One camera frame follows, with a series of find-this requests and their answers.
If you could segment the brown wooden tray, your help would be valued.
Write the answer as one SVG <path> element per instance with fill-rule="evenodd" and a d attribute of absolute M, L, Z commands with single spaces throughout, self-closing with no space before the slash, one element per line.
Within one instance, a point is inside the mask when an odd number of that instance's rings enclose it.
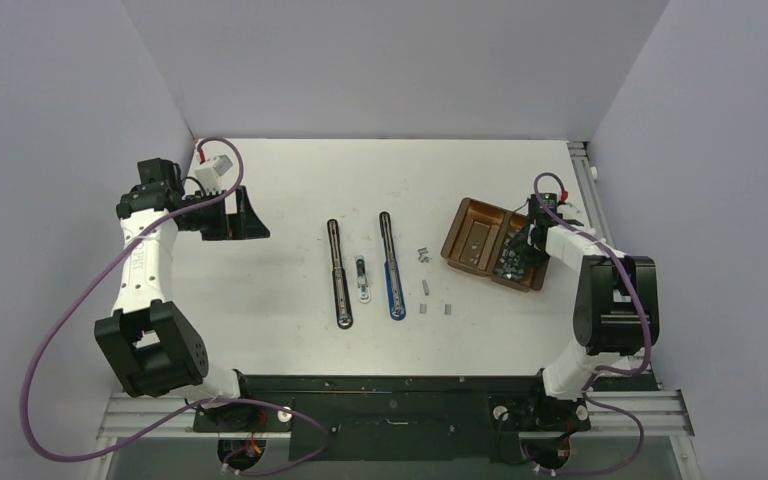
<path fill-rule="evenodd" d="M 458 206 L 440 256 L 452 268 L 488 278 L 507 288 L 521 292 L 540 291 L 546 278 L 547 263 L 537 269 L 531 268 L 521 282 L 494 275 L 500 252 L 509 248 L 510 240 L 528 219 L 521 213 L 465 197 Z"/>

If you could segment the grey staple strip cluster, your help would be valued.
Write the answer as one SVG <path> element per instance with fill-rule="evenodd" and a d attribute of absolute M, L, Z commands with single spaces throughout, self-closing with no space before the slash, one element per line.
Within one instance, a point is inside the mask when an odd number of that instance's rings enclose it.
<path fill-rule="evenodd" d="M 431 260 L 430 252 L 427 247 L 418 250 L 418 261 L 420 263 L 429 263 Z"/>

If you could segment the black stapler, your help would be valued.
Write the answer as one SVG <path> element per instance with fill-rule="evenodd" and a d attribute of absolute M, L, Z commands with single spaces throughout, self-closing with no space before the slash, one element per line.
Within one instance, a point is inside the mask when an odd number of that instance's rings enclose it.
<path fill-rule="evenodd" d="M 326 222 L 326 228 L 332 262 L 336 323 L 340 329 L 347 330 L 352 327 L 354 319 L 348 295 L 346 272 L 343 265 L 338 221 L 336 219 L 329 219 Z"/>

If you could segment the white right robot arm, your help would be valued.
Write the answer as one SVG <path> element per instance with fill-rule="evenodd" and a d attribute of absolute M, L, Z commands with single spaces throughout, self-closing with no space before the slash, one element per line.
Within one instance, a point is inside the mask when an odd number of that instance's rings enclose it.
<path fill-rule="evenodd" d="M 524 403 L 530 423 L 549 428 L 580 419 L 599 377 L 632 377 L 649 368 L 660 329 L 656 267 L 564 219 L 548 196 L 530 198 L 528 219 L 514 241 L 525 248 L 524 258 L 558 260 L 577 276 L 573 338 L 540 369 L 541 383 Z"/>

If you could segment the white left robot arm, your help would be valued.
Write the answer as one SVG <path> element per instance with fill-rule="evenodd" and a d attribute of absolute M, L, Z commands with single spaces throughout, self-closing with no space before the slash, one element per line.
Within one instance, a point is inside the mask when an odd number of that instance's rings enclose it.
<path fill-rule="evenodd" d="M 234 430 L 249 428 L 258 415 L 243 375 L 210 362 L 205 341 L 175 305 L 173 246 L 181 231 L 205 241 L 269 237 L 253 211 L 247 190 L 234 190 L 227 211 L 221 178 L 233 165 L 226 155 L 191 171 L 197 189 L 188 194 L 178 164 L 150 159 L 138 164 L 139 183 L 116 207 L 125 246 L 120 289 L 111 314 L 96 321 L 94 336 L 123 390 L 132 397 L 179 395 L 193 402 L 218 401 L 219 417 Z"/>

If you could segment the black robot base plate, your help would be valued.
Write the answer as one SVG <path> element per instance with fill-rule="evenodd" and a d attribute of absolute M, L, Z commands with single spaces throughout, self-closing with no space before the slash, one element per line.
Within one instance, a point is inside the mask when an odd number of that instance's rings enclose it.
<path fill-rule="evenodd" d="M 269 434 L 289 436 L 289 457 L 322 461 L 449 461 L 485 457 L 554 469 L 572 441 L 596 430 L 601 403 L 550 396 L 539 376 L 277 376 L 242 379 L 244 403 L 200 407 L 199 433 L 248 469 Z"/>

